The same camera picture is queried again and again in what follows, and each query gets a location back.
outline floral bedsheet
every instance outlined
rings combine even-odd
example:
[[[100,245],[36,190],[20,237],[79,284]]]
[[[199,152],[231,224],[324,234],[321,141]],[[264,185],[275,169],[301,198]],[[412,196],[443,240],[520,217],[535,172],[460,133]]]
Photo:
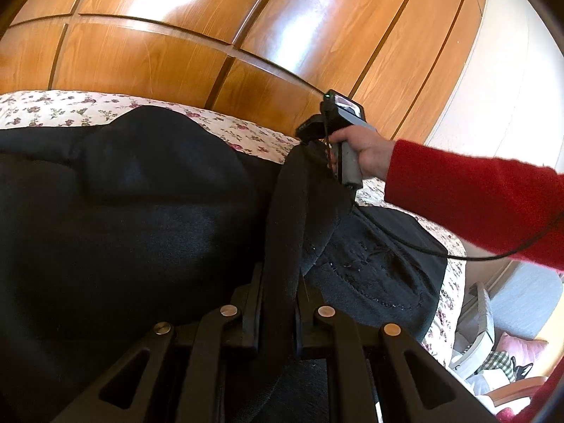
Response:
[[[162,106],[185,114],[233,149],[279,164],[284,162],[291,148],[298,144],[297,140],[286,135],[213,111],[123,94],[79,91],[19,91],[0,95],[0,129],[107,124],[142,105]],[[384,201],[384,186],[384,182],[378,179],[366,180],[364,188],[357,193],[357,202],[362,205],[397,208]],[[450,254],[464,255],[464,247],[454,234],[423,217],[411,215]],[[444,366],[450,362],[452,354],[464,283],[465,263],[449,259],[439,305],[422,342]]]

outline black garment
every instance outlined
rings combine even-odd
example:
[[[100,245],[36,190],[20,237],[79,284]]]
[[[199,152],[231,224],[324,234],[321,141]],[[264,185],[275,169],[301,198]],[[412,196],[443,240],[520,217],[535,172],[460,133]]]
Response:
[[[323,405],[306,396],[320,368],[292,369],[300,271],[367,324],[393,319],[422,338],[435,313],[446,262],[391,246],[319,145],[294,148],[281,169],[148,106],[109,125],[2,131],[0,153],[0,393],[23,422],[53,418],[154,323],[226,303],[258,260],[261,350],[232,367],[233,421],[281,417],[296,377],[311,409]],[[363,211],[440,247],[408,215]]]

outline display screen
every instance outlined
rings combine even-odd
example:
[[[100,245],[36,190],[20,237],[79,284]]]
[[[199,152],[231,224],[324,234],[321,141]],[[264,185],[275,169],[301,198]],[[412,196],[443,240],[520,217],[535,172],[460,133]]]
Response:
[[[339,108],[343,108],[343,110],[346,110],[346,111],[354,114],[357,118],[362,119],[360,107],[356,103],[354,103],[353,101],[350,101],[348,98],[345,98],[342,95],[335,94],[335,104]]]

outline cord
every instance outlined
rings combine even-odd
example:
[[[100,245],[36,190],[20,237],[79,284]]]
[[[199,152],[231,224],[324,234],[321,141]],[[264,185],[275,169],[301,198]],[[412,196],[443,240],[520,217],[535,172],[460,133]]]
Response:
[[[558,224],[558,222],[561,219],[564,218],[564,211],[561,211],[558,215],[556,215],[556,217],[552,221],[550,221],[548,223],[548,225],[543,230],[537,232],[532,237],[528,238],[523,243],[521,243],[518,247],[516,247],[515,249],[512,249],[511,251],[507,251],[507,252],[504,252],[503,254],[497,254],[495,256],[488,256],[488,257],[484,257],[484,258],[472,258],[472,257],[463,257],[463,256],[453,256],[452,254],[448,254],[446,252],[433,251],[433,250],[430,250],[430,249],[427,249],[427,248],[423,248],[421,246],[414,245],[413,243],[409,243],[408,241],[403,240],[403,238],[397,236],[394,232],[392,232],[389,229],[387,229],[386,227],[382,226],[382,224],[378,223],[376,220],[374,220],[374,218],[368,216],[365,212],[363,212],[363,209],[359,209],[359,210],[371,223],[373,223],[378,229],[380,229],[382,232],[384,232],[384,234],[388,235],[388,237],[390,237],[393,240],[401,243],[402,245],[407,246],[408,248],[414,249],[414,250],[419,251],[419,252],[423,252],[425,254],[429,254],[431,256],[437,256],[439,258],[467,260],[467,261],[472,261],[472,262],[483,262],[483,261],[488,261],[488,260],[496,260],[496,259],[506,258],[508,256],[511,256],[512,254],[517,254],[518,252],[521,252],[521,251],[529,248],[530,246],[534,245],[538,240],[540,240],[548,232],[550,232]]]

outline person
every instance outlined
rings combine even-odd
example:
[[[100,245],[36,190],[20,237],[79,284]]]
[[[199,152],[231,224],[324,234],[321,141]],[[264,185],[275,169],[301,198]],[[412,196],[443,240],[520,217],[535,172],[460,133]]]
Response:
[[[358,153],[364,178],[386,182],[385,201],[441,224],[460,237],[495,254],[517,248],[546,229],[564,210],[564,175],[549,167],[514,160],[468,157],[413,142],[391,141],[359,125],[329,137],[347,141]],[[533,245],[511,256],[564,271],[564,217]],[[515,416],[503,423],[528,423],[564,376],[564,359]]]

